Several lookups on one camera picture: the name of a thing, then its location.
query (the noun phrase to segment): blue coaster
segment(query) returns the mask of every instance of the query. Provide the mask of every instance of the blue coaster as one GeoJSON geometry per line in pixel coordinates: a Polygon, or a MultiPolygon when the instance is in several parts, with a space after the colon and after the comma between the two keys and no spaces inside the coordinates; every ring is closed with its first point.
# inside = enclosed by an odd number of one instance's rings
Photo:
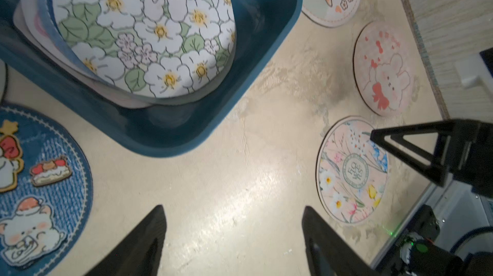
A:
{"type": "Polygon", "coordinates": [[[58,123],[0,107],[0,271],[45,275],[68,253],[93,198],[89,164],[58,123]]]}

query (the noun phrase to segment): strawberry cake illustration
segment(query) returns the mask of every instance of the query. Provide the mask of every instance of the strawberry cake illustration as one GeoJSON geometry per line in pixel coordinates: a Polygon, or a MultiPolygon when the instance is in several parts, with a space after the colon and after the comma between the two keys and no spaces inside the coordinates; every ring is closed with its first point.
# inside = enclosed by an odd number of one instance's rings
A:
{"type": "Polygon", "coordinates": [[[49,162],[41,162],[31,169],[31,182],[34,186],[53,184],[71,176],[67,158],[60,156],[49,162]]]}

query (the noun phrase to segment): green leaf print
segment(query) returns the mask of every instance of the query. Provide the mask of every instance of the green leaf print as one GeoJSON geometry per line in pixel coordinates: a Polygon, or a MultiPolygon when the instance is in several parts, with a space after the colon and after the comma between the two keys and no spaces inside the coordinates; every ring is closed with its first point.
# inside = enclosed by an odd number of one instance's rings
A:
{"type": "Polygon", "coordinates": [[[140,68],[132,69],[125,75],[125,83],[131,92],[138,92],[145,87],[144,75],[145,72],[140,68]]]}
{"type": "Polygon", "coordinates": [[[113,51],[110,51],[110,52],[106,52],[106,56],[108,56],[108,57],[117,57],[118,56],[118,51],[113,50],[113,51]]]}
{"type": "Polygon", "coordinates": [[[111,32],[107,28],[102,28],[100,26],[91,26],[89,35],[91,37],[88,37],[87,43],[92,47],[96,46],[107,49],[115,42],[115,38],[111,32]]]}
{"type": "Polygon", "coordinates": [[[82,20],[87,26],[92,25],[99,14],[101,13],[101,6],[96,4],[75,4],[72,6],[73,14],[78,19],[82,20]]]}
{"type": "Polygon", "coordinates": [[[87,35],[87,39],[95,39],[100,36],[105,31],[105,28],[102,26],[94,25],[89,27],[89,33],[87,35]]]}
{"type": "Polygon", "coordinates": [[[72,43],[83,42],[89,34],[86,24],[74,17],[61,21],[58,24],[58,30],[65,41],[72,43]]]}
{"type": "Polygon", "coordinates": [[[226,64],[226,61],[228,60],[229,57],[229,52],[225,49],[220,49],[216,53],[216,65],[218,67],[224,66],[226,64]]]}
{"type": "Polygon", "coordinates": [[[190,30],[190,26],[188,24],[186,24],[185,22],[180,22],[180,24],[182,25],[182,32],[180,33],[180,35],[182,37],[185,37],[188,33],[188,30],[190,30]]]}
{"type": "Polygon", "coordinates": [[[194,34],[183,42],[185,52],[200,51],[204,48],[204,39],[199,34],[194,34]]]}
{"type": "Polygon", "coordinates": [[[171,18],[171,14],[169,13],[169,10],[168,10],[168,5],[163,6],[163,14],[166,18],[171,18]]]}

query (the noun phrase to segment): black metal bracket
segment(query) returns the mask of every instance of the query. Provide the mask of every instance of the black metal bracket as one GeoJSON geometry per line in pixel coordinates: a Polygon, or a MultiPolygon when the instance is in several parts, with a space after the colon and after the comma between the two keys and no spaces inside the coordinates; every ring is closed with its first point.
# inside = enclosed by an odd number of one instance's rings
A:
{"type": "Polygon", "coordinates": [[[472,185],[474,193],[493,197],[493,124],[451,119],[373,130],[370,139],[439,186],[444,186],[450,172],[455,180],[472,185]],[[404,139],[426,133],[438,134],[433,154],[404,139]],[[386,141],[387,136],[430,164],[386,141]]]}
{"type": "Polygon", "coordinates": [[[147,216],[86,276],[156,276],[166,234],[162,205],[147,216]]]}

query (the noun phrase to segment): yellow tulip print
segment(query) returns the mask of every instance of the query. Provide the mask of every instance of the yellow tulip print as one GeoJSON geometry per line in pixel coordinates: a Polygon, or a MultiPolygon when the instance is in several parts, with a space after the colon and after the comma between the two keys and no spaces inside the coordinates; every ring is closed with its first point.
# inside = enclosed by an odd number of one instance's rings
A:
{"type": "Polygon", "coordinates": [[[374,199],[377,196],[377,190],[375,189],[373,184],[370,184],[370,186],[368,186],[368,190],[366,192],[368,193],[370,199],[374,199]]]}

